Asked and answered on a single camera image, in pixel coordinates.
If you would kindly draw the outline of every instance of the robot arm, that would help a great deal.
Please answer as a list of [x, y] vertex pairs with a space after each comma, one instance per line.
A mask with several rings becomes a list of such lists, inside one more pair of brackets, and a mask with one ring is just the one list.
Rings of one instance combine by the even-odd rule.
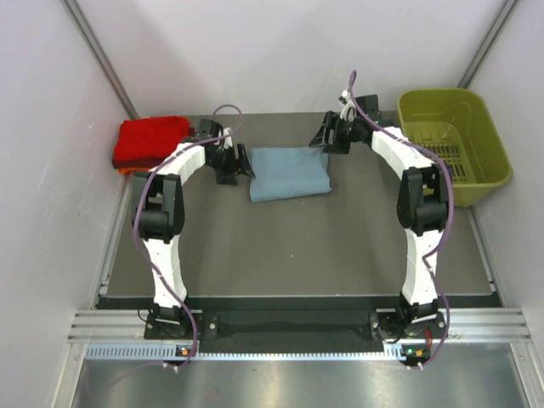
[[[406, 278], [400, 294], [397, 315], [403, 327], [434, 320], [438, 296], [424, 255], [435, 248], [443, 234], [448, 212], [445, 177], [440, 168], [417, 150], [403, 144], [400, 129], [388, 127], [377, 108], [377, 96], [357, 98], [357, 103], [375, 121], [387, 127], [397, 139], [374, 131], [360, 116], [355, 116], [354, 102], [344, 91], [340, 114], [326, 113], [320, 130], [310, 146], [320, 146], [326, 153], [348, 154], [353, 142], [363, 142], [380, 155], [400, 179], [397, 216], [407, 239]], [[437, 256], [427, 258], [436, 273]]]
[[[235, 177], [244, 174], [254, 178], [255, 174], [247, 159], [243, 144], [235, 147], [228, 136], [230, 129], [223, 129], [214, 121], [201, 120], [198, 132], [192, 139], [178, 144], [177, 149], [165, 160], [175, 160], [162, 167], [155, 176], [139, 221], [139, 236], [143, 238], [150, 259], [161, 271], [167, 284], [185, 300], [187, 289], [181, 277], [179, 262], [179, 234], [184, 226], [184, 201], [182, 186], [189, 177], [204, 165], [213, 167], [218, 184], [237, 185]], [[214, 144], [192, 146], [203, 139], [227, 136]], [[144, 190], [149, 172], [138, 172], [133, 176], [133, 223], [139, 199]], [[154, 303], [162, 309], [176, 309], [178, 301], [161, 283], [158, 274], [155, 281]]]

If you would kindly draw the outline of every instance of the folded red towel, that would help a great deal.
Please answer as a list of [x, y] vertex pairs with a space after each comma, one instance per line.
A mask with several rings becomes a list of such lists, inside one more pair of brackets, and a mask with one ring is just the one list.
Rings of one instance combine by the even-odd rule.
[[[182, 116], [125, 121], [119, 129], [119, 139], [113, 150], [114, 167], [120, 168], [123, 162], [146, 159], [160, 159], [162, 162], [183, 138], [190, 135], [190, 122]], [[140, 166], [131, 164], [128, 167]]]
[[135, 167], [149, 170], [150, 168], [158, 166], [162, 162], [164, 162], [164, 159], [150, 157], [149, 159], [126, 160], [126, 161], [117, 161], [116, 159], [113, 159], [111, 161], [111, 164], [113, 164], [113, 167], [118, 170], [122, 168], [135, 168]]

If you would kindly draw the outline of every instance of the folded blue towel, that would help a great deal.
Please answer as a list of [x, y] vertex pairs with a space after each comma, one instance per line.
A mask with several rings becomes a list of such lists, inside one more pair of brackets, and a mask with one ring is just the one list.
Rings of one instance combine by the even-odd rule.
[[249, 195], [253, 202], [280, 200], [331, 191], [329, 162], [322, 149], [310, 147], [253, 149]]

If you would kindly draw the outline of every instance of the purple cable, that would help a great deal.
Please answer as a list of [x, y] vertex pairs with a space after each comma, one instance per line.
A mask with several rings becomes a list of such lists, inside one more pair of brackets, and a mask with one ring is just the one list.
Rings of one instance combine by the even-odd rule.
[[420, 146], [419, 144], [412, 143], [408, 140], [399, 139], [397, 136], [395, 136], [394, 134], [386, 130], [384, 127], [374, 122], [361, 109], [361, 107], [357, 103], [357, 100], [355, 100], [355, 97], [354, 97], [353, 88], [355, 84], [355, 79], [357, 79], [357, 70], [351, 71], [351, 74], [349, 75], [348, 92], [349, 92], [349, 96], [351, 97], [351, 100], [353, 101], [355, 105], [355, 109], [357, 109], [357, 111], [360, 113], [363, 119], [365, 119], [377, 131], [387, 134], [391, 139], [396, 140], [402, 143], [403, 145], [407, 145], [411, 148], [414, 148], [420, 153], [423, 153], [425, 156], [431, 157], [440, 166], [440, 169], [442, 170], [442, 173], [444, 174], [444, 177], [445, 177], [445, 185], [446, 185], [446, 189], [448, 190], [448, 219], [446, 221], [444, 234], [440, 238], [439, 244], [435, 248], [433, 248], [429, 253], [426, 253], [425, 255], [423, 255], [422, 260], [425, 266], [427, 267], [428, 273], [431, 275], [431, 279], [433, 280], [433, 284], [434, 284], [434, 290], [444, 300], [446, 322], [445, 322], [444, 334], [440, 338], [439, 345], [436, 346], [434, 353], [431, 354], [429, 359], [424, 364], [422, 364], [422, 368], [423, 368], [425, 366], [428, 366], [434, 360], [438, 352], [442, 349], [442, 346], [444, 345], [444, 341], [448, 337], [448, 331], [450, 330], [450, 303], [448, 302], [448, 298], [446, 297], [446, 295], [439, 289], [438, 282], [436, 281], [436, 277], [434, 276], [434, 273], [431, 270], [431, 265], [429, 264], [427, 258], [432, 257], [435, 253], [437, 253], [442, 248], [442, 246], [448, 241], [448, 238], [450, 237], [451, 225], [453, 223], [453, 212], [454, 212], [453, 183], [451, 182], [451, 176], [450, 176], [450, 172], [448, 171], [448, 167], [445, 165], [444, 161], [438, 155], [436, 155], [433, 151]]

